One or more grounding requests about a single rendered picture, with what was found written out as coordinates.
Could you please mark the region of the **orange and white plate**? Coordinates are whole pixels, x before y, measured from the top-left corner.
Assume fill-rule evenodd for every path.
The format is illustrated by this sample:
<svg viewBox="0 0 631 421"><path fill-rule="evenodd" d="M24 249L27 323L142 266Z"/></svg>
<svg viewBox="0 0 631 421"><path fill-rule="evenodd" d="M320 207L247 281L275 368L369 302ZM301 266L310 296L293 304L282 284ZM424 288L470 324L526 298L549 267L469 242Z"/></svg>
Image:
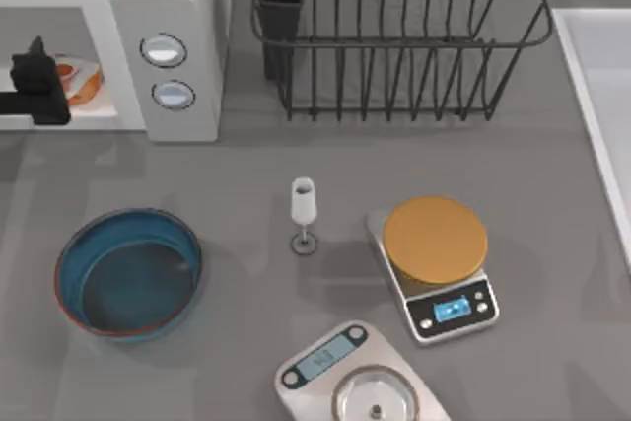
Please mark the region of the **orange and white plate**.
<svg viewBox="0 0 631 421"><path fill-rule="evenodd" d="M55 54L53 59L69 106L87 104L96 96L104 81L98 62L66 54Z"/></svg>

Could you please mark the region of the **large round microwave knob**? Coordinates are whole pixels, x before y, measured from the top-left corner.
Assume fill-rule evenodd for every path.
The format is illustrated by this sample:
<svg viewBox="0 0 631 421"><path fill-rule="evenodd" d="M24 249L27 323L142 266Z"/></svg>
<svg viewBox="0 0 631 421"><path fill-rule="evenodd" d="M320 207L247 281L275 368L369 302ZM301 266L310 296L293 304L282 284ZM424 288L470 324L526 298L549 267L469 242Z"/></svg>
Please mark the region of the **large round microwave knob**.
<svg viewBox="0 0 631 421"><path fill-rule="evenodd" d="M143 38L139 48L143 59L158 68L176 68L187 59L184 43L176 36L166 33Z"/></svg>

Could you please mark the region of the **small round microwave knob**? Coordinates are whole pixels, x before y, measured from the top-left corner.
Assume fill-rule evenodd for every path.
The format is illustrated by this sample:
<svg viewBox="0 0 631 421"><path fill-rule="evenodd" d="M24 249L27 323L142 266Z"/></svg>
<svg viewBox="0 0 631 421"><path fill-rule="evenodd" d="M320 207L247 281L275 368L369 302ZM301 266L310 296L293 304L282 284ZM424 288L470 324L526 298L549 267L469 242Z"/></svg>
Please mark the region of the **small round microwave knob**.
<svg viewBox="0 0 631 421"><path fill-rule="evenodd" d="M176 80L154 85L151 94L156 104L168 110L187 109L196 99L190 86Z"/></svg>

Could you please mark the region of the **pale microwave oven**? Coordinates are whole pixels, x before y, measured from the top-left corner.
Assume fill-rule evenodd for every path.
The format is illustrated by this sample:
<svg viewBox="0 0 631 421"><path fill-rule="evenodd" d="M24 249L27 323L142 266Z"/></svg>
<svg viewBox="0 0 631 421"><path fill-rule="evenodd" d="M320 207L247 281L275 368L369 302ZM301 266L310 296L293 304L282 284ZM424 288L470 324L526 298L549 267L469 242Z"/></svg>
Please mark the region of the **pale microwave oven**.
<svg viewBox="0 0 631 421"><path fill-rule="evenodd" d="M230 29L230 0L0 0L0 92L9 92L11 57L41 36L48 55L98 62L104 81L87 104L71 108L73 131L142 131L154 142L218 137ZM176 68L148 64L143 38L179 38L187 59ZM156 104L152 88L181 81L196 96L184 110Z"/></svg>

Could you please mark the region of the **blue bowl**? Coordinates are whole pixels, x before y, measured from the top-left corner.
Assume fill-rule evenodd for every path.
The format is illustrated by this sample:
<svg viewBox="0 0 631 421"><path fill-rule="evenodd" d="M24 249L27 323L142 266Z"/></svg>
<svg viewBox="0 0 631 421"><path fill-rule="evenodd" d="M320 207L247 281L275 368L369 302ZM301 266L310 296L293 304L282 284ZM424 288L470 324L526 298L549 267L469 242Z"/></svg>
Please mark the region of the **blue bowl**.
<svg viewBox="0 0 631 421"><path fill-rule="evenodd" d="M68 239L55 261L53 291L58 308L80 330L142 343L188 316L204 270L200 240L178 216L121 208Z"/></svg>

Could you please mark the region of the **white champagne glass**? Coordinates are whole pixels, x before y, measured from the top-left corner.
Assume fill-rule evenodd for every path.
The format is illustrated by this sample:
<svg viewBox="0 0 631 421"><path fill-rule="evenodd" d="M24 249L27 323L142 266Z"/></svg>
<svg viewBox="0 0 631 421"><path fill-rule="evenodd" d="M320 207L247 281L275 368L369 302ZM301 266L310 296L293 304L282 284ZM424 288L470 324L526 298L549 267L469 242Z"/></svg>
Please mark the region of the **white champagne glass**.
<svg viewBox="0 0 631 421"><path fill-rule="evenodd" d="M309 227L316 221L316 187L307 176L293 180L291 187L291 218L298 231L290 241L292 251L297 255L310 255L316 251L317 239Z"/></svg>

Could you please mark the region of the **silver kitchen scale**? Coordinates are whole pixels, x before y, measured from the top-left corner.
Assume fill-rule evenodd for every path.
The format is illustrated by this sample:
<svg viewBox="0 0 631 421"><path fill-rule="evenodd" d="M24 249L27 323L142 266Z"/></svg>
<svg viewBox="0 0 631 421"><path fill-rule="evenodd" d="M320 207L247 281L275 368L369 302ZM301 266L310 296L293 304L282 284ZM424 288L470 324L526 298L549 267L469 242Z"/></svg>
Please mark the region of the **silver kitchen scale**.
<svg viewBox="0 0 631 421"><path fill-rule="evenodd" d="M361 320L288 359L274 384L292 421L452 421L385 336Z"/></svg>

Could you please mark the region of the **kitchen scale with gold platter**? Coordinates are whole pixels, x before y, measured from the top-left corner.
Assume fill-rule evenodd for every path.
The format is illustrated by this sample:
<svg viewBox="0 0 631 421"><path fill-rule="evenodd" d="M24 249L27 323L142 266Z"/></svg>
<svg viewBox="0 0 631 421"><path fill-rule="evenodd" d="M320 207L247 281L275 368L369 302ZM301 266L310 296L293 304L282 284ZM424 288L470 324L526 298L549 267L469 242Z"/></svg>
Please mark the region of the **kitchen scale with gold platter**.
<svg viewBox="0 0 631 421"><path fill-rule="evenodd" d="M421 345L493 325L500 310L484 270L489 240L478 216L441 195L373 210L365 225L404 322Z"/></svg>

